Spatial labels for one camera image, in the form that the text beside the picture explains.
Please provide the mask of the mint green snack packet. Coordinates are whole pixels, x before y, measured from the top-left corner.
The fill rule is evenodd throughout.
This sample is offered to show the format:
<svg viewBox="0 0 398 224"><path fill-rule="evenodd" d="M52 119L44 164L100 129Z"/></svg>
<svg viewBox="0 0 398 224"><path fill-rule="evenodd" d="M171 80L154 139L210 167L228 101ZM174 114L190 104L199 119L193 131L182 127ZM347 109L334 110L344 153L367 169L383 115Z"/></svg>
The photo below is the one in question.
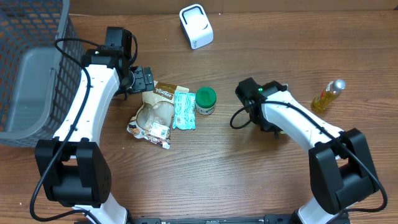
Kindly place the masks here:
<svg viewBox="0 0 398 224"><path fill-rule="evenodd" d="M174 96L174 121L172 127L181 130L196 129L195 94L176 92Z"/></svg>

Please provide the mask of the green white Knorr container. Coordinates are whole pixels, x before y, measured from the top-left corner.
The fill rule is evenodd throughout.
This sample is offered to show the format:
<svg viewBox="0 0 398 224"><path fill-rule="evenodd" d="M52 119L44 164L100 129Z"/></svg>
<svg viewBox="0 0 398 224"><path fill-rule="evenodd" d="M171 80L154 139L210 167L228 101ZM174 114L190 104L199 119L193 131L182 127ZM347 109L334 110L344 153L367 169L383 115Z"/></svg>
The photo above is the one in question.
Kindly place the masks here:
<svg viewBox="0 0 398 224"><path fill-rule="evenodd" d="M212 114L216 105L216 92L210 87L200 88L196 92L195 103L196 109L200 114Z"/></svg>

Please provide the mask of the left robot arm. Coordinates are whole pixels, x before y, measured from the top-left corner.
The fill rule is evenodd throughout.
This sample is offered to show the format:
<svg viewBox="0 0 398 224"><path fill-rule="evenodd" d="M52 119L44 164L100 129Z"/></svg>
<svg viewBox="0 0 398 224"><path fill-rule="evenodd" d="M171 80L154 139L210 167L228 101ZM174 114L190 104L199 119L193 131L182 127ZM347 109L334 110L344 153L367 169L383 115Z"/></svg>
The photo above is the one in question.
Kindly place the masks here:
<svg viewBox="0 0 398 224"><path fill-rule="evenodd" d="M76 213L91 223L132 223L131 213L111 194L111 170L101 153L100 134L114 96L154 89L148 67L135 66L137 39L127 29L108 27L105 43L92 43L81 59L59 43L56 49L81 69L78 90L51 140L38 140L35 160L40 180L29 211L34 220L50 222Z"/></svg>

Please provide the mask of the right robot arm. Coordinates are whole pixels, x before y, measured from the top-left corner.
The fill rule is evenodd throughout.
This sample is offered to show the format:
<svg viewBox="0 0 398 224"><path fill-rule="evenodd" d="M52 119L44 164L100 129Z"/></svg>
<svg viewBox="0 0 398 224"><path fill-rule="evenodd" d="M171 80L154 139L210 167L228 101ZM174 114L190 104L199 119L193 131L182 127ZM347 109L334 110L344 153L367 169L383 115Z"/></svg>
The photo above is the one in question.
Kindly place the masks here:
<svg viewBox="0 0 398 224"><path fill-rule="evenodd" d="M353 205L381 190L364 134L330 125L298 103L277 81L239 82L235 94L262 131L284 132L308 154L312 199L291 215L266 215L266 223L349 223Z"/></svg>

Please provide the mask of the yellow liquid bottle grey cap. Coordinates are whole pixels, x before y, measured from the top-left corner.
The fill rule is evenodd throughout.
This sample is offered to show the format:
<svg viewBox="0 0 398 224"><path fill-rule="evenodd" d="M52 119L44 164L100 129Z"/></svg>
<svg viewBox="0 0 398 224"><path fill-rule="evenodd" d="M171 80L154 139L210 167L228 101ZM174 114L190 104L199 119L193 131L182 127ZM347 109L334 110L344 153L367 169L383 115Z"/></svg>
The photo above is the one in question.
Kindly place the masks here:
<svg viewBox="0 0 398 224"><path fill-rule="evenodd" d="M346 82L344 80L331 81L319 95L314 97L310 105L311 109L316 113L324 112L331 102L341 95L345 88Z"/></svg>

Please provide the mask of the brown printed snack pouch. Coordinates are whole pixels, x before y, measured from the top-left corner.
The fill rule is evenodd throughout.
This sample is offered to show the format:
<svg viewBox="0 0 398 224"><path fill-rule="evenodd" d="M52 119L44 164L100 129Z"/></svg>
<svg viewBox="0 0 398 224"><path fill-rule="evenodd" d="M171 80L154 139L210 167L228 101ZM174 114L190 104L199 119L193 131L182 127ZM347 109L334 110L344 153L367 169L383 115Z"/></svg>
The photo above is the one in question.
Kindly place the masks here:
<svg viewBox="0 0 398 224"><path fill-rule="evenodd" d="M170 125L175 114L175 94L188 93L183 86L155 81L152 91L142 94L143 105L133 116L127 131L164 149L170 148Z"/></svg>

